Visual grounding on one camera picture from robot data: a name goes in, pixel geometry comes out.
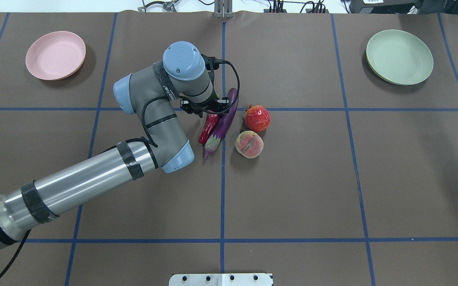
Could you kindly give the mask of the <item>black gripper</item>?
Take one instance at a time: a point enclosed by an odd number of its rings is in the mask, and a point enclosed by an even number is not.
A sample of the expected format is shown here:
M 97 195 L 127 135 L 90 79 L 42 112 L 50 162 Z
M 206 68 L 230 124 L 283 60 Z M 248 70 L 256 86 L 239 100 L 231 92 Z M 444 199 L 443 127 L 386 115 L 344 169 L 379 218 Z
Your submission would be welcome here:
M 207 100 L 195 103 L 191 97 L 180 97 L 180 108 L 188 114 L 203 116 L 206 114 L 227 114 L 229 112 L 229 97 L 219 98 L 217 95 L 210 96 Z

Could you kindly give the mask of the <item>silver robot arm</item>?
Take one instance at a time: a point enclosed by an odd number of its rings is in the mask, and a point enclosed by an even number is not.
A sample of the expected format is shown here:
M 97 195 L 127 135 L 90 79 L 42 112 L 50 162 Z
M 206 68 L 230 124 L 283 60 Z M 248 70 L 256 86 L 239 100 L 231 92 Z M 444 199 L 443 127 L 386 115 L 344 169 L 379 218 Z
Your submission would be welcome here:
M 24 239 L 29 230 L 49 223 L 83 203 L 153 170 L 175 172 L 194 160 L 173 101 L 188 114 L 224 114 L 236 104 L 218 98 L 213 71 L 229 61 L 203 55 L 191 43 L 179 41 L 162 59 L 128 74 L 113 85 L 120 108 L 136 114 L 144 135 L 76 165 L 0 194 L 0 249 Z

